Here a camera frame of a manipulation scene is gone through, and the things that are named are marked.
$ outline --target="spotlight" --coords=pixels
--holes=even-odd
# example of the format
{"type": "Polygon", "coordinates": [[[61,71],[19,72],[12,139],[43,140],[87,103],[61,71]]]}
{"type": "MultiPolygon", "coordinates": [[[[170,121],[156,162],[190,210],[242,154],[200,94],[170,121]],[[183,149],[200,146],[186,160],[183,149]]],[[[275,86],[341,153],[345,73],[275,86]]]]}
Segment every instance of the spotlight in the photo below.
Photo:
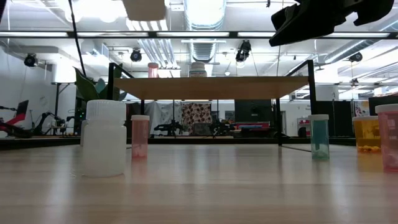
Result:
{"type": "Polygon", "coordinates": [[[130,59],[133,62],[140,62],[141,61],[142,55],[141,55],[140,51],[141,51],[140,49],[133,49],[132,50],[132,53],[130,55],[130,59]]]}
{"type": "Polygon", "coordinates": [[[352,55],[351,57],[349,57],[348,60],[350,62],[360,62],[360,61],[362,61],[362,58],[363,58],[362,54],[358,52],[358,53],[352,55]]]}
{"type": "Polygon", "coordinates": [[[24,60],[24,64],[30,68],[36,67],[38,63],[39,63],[39,60],[37,60],[36,54],[33,54],[33,53],[27,54],[27,56],[24,60]]]}
{"type": "Polygon", "coordinates": [[[251,44],[248,40],[244,40],[242,42],[242,45],[240,46],[240,48],[238,49],[238,53],[236,54],[236,62],[240,63],[244,62],[248,57],[249,57],[249,52],[251,51],[251,44]]]}

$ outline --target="white plastic bottle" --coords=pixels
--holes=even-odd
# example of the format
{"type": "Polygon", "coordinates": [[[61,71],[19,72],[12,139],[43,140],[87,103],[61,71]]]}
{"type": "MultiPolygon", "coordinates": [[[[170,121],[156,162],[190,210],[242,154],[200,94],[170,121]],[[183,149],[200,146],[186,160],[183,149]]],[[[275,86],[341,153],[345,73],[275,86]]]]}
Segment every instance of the white plastic bottle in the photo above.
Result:
{"type": "Polygon", "coordinates": [[[126,164],[126,104],[113,100],[87,103],[83,146],[83,174],[111,177],[122,174],[126,164]]]}

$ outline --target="track light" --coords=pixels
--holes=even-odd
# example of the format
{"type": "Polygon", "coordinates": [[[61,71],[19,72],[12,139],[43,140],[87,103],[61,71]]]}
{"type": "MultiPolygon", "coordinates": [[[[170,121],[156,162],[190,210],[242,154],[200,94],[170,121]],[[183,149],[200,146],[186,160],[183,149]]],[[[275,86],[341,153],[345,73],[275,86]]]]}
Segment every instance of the track light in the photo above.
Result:
{"type": "Polygon", "coordinates": [[[251,51],[251,44],[248,40],[244,40],[242,42],[242,45],[238,49],[238,52],[236,54],[236,65],[239,67],[244,66],[244,61],[249,57],[249,52],[251,51]]]}

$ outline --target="patterned cloth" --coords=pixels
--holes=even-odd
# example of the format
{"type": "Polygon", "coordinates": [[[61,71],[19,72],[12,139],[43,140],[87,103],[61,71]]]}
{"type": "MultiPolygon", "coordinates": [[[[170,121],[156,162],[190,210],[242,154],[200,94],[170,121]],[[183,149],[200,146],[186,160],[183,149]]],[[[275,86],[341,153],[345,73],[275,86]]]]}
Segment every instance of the patterned cloth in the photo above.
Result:
{"type": "Polygon", "coordinates": [[[211,104],[209,103],[183,103],[182,123],[188,126],[188,132],[192,134],[193,124],[211,123],[211,104]]]}

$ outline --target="red object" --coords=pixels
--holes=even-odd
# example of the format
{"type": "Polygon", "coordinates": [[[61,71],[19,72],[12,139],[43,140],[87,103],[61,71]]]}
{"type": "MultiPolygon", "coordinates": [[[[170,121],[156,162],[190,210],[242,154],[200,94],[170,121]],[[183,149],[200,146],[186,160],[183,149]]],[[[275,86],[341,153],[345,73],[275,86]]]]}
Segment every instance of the red object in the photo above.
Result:
{"type": "Polygon", "coordinates": [[[261,128],[269,128],[269,122],[259,122],[259,123],[237,123],[236,129],[240,129],[240,126],[248,126],[248,125],[256,125],[256,126],[260,126],[261,128]]]}

